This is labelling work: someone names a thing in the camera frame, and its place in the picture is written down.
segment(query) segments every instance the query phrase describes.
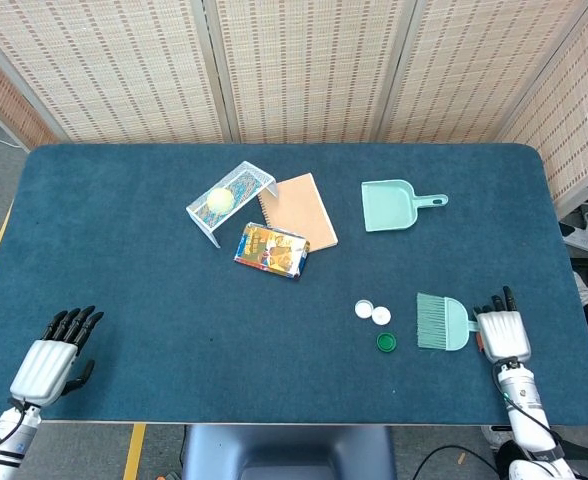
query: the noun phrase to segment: dustpan handle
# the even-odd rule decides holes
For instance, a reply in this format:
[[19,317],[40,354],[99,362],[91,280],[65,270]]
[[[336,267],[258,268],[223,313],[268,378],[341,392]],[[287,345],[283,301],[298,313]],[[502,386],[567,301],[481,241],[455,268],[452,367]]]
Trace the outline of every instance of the dustpan handle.
[[442,207],[447,205],[447,195],[425,195],[424,197],[414,197],[414,206],[416,208]]

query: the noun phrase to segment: white robotic hand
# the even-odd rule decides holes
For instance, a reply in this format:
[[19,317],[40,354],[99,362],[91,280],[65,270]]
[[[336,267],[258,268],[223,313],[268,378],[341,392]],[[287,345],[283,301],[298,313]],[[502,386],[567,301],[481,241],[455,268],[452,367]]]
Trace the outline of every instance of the white robotic hand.
[[514,296],[509,287],[503,287],[503,291],[505,303],[494,295],[494,308],[474,307],[474,315],[479,325],[479,346],[492,362],[492,380],[505,400],[514,441],[523,454],[510,464],[509,478],[574,479],[557,436],[549,428],[534,374],[523,365],[530,359],[531,349]]
[[41,423],[40,410],[87,382],[94,361],[83,373],[67,380],[70,369],[103,312],[94,307],[62,311],[54,316],[40,340],[27,352],[12,382],[12,408],[0,418],[0,480],[9,480],[20,467]]

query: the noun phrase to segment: brown notebook cover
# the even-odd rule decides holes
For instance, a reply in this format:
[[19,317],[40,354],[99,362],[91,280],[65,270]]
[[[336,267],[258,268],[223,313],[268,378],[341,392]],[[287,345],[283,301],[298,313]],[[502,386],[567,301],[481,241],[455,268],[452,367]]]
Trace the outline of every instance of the brown notebook cover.
[[281,228],[305,237],[310,242],[310,252],[333,247],[338,243],[311,173],[290,178],[277,185],[278,197],[267,190],[258,194],[269,227]]

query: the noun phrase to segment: woven wall panel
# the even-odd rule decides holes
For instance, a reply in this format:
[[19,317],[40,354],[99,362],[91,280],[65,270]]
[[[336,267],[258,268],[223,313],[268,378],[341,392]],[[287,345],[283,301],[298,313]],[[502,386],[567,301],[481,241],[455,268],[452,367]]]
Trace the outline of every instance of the woven wall panel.
[[558,202],[588,177],[588,22],[500,139],[536,148]]
[[0,121],[30,150],[58,139],[0,69]]
[[429,0],[387,142],[492,141],[583,0]]
[[223,139],[188,2],[0,1],[0,48],[73,141]]
[[403,1],[216,2],[243,142],[360,142]]

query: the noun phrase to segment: tennis ball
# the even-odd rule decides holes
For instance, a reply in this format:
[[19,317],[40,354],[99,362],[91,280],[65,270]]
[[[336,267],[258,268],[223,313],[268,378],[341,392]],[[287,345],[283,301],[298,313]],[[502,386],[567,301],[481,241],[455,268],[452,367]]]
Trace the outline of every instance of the tennis ball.
[[208,208],[217,215],[229,212],[233,205],[234,195],[227,188],[215,188],[207,196]]

